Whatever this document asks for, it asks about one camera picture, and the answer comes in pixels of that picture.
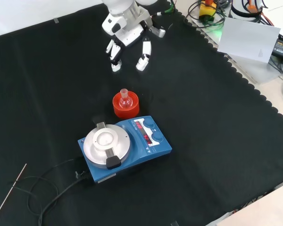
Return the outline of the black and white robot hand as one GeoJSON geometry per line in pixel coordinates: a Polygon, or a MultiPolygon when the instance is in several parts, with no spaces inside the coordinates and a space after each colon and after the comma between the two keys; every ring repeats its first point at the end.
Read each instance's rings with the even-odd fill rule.
{"type": "Polygon", "coordinates": [[[108,16],[102,23],[103,30],[111,36],[106,48],[109,55],[111,69],[117,72],[121,69],[120,59],[123,48],[138,40],[144,31],[149,30],[159,38],[163,38],[166,31],[154,25],[148,10],[139,6],[135,0],[104,0],[108,8],[108,16]]]}

